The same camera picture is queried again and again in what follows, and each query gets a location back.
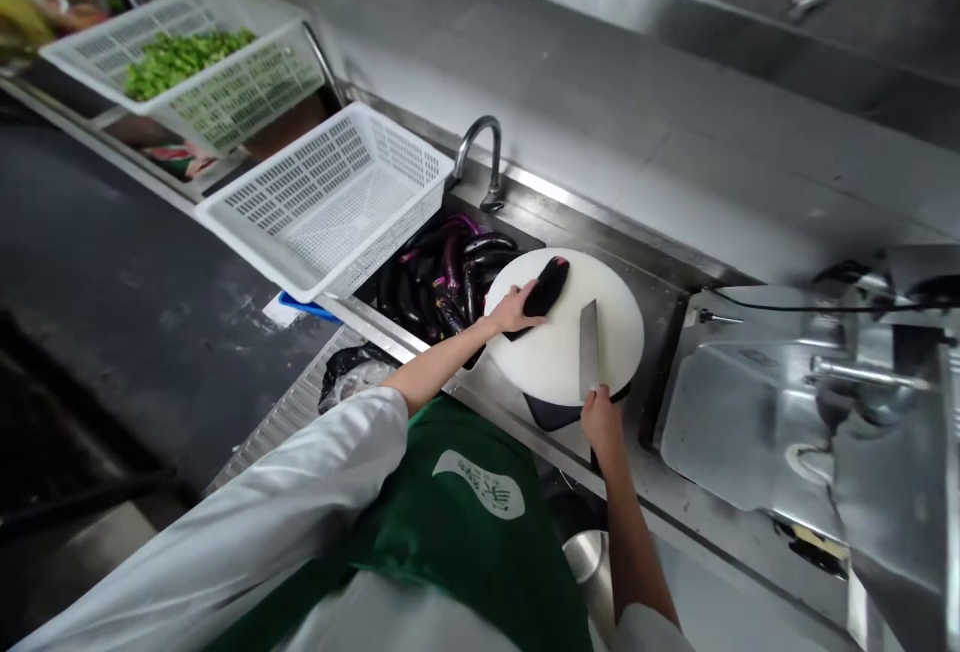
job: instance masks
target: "knife blade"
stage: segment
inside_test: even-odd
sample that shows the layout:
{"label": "knife blade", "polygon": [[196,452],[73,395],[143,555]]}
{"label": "knife blade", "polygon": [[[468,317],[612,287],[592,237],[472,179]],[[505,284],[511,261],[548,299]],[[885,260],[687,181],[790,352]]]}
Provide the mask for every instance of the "knife blade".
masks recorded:
{"label": "knife blade", "polygon": [[597,332],[597,301],[580,310],[580,396],[600,386],[600,340]]}

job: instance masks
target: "faucet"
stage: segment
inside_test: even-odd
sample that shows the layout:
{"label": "faucet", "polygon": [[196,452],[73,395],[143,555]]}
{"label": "faucet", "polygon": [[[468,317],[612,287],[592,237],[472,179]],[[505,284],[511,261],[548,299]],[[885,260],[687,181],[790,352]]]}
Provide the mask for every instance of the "faucet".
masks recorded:
{"label": "faucet", "polygon": [[457,149],[457,160],[453,164],[453,174],[451,175],[456,183],[463,179],[463,166],[467,163],[467,153],[473,146],[484,128],[489,127],[493,133],[493,162],[490,165],[490,186],[487,187],[487,195],[480,203],[480,209],[484,212],[496,212],[503,207],[503,185],[500,183],[500,123],[492,115],[484,115],[472,125],[467,133],[460,140],[460,147]]}

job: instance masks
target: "metal bowl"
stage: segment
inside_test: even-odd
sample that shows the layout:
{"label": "metal bowl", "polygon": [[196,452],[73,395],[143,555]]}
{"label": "metal bowl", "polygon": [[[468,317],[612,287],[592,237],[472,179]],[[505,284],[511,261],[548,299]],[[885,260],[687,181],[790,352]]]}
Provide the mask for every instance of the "metal bowl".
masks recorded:
{"label": "metal bowl", "polygon": [[616,622],[610,579],[610,538],[603,530],[587,530],[568,539],[563,554],[580,588],[590,620],[607,649],[613,649]]}

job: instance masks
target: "white basket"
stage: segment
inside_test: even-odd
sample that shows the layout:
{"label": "white basket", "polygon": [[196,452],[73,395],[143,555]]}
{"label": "white basket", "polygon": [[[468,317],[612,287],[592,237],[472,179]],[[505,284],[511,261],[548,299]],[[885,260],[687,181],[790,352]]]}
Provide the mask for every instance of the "white basket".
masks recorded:
{"label": "white basket", "polygon": [[[226,154],[323,84],[301,21],[280,0],[155,0],[40,49],[65,73],[207,152]],[[124,92],[127,67],[160,32],[184,36],[246,27],[257,39],[146,102]]]}
{"label": "white basket", "polygon": [[452,170],[354,102],[201,202],[197,217],[298,301],[348,297],[440,209]]}

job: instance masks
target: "person's left hand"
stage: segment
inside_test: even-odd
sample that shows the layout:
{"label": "person's left hand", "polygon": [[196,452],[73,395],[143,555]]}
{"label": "person's left hand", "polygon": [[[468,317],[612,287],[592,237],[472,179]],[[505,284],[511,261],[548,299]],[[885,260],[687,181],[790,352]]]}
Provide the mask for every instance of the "person's left hand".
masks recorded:
{"label": "person's left hand", "polygon": [[506,297],[500,300],[500,304],[493,308],[493,312],[487,316],[487,319],[497,332],[518,332],[547,321],[546,317],[526,317],[523,314],[523,303],[527,301],[536,284],[537,280],[532,279],[523,286],[523,289],[513,285]]}

